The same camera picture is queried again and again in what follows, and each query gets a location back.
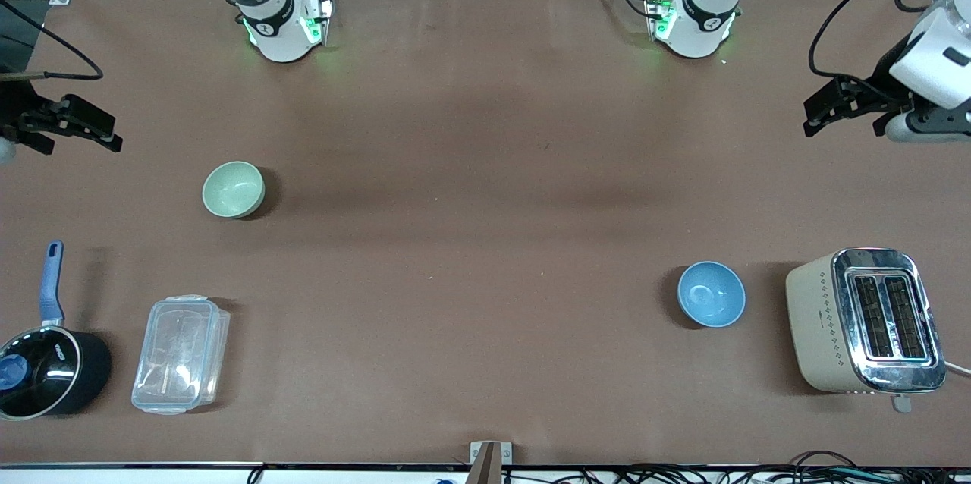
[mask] toaster power cord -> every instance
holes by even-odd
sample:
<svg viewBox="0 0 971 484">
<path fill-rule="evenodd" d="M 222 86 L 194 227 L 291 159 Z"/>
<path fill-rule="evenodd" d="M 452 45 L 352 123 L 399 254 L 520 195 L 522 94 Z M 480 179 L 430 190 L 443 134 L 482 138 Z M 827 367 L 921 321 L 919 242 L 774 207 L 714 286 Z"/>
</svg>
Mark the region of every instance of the toaster power cord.
<svg viewBox="0 0 971 484">
<path fill-rule="evenodd" d="M 965 367 L 963 366 L 957 366 L 957 364 L 948 363 L 946 360 L 944 361 L 944 366 L 946 366 L 947 370 L 950 370 L 951 372 L 955 372 L 957 374 L 964 374 L 965 376 L 971 376 L 971 370 L 965 369 Z"/>
</svg>

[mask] saucepan handle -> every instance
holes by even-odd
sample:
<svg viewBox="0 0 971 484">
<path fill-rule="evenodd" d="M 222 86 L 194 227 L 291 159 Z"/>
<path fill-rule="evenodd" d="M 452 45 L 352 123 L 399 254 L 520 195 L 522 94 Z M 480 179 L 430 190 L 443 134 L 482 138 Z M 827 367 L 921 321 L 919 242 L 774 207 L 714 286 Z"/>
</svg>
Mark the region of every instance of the saucepan handle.
<svg viewBox="0 0 971 484">
<path fill-rule="evenodd" d="M 64 244 L 60 240 L 52 241 L 48 245 L 48 252 L 44 255 L 44 275 L 41 276 L 41 325 L 60 326 L 64 324 L 64 311 L 58 300 L 58 284 L 60 284 L 60 264 L 64 253 Z"/>
</svg>

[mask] tabletop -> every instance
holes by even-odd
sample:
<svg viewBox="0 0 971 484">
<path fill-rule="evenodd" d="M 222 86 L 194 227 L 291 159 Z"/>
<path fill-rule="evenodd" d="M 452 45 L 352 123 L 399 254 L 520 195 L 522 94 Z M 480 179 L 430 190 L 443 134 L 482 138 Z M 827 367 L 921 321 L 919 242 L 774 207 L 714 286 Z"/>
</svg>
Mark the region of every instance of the tabletop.
<svg viewBox="0 0 971 484">
<path fill-rule="evenodd" d="M 72 0 L 46 26 L 105 70 L 45 80 L 117 117 L 124 149 L 58 139 L 0 172 L 0 336 L 38 325 L 65 244 L 66 326 L 114 370 L 82 414 L 0 422 L 0 460 L 968 466 L 971 381 L 897 414 L 799 374 L 788 271 L 851 246 L 918 263 L 944 353 L 971 363 L 968 146 L 865 118 L 802 134 L 806 66 L 839 0 L 743 0 L 711 58 L 649 42 L 621 0 L 338 0 L 330 46 L 274 64 L 223 0 Z M 856 0 L 821 46 L 866 75 L 915 17 Z M 83 69 L 42 38 L 31 68 Z M 219 163 L 263 170 L 250 220 L 202 205 Z M 692 326 L 677 278 L 735 269 L 745 314 Z M 232 315 L 214 404 L 132 407 L 149 309 Z"/>
</svg>

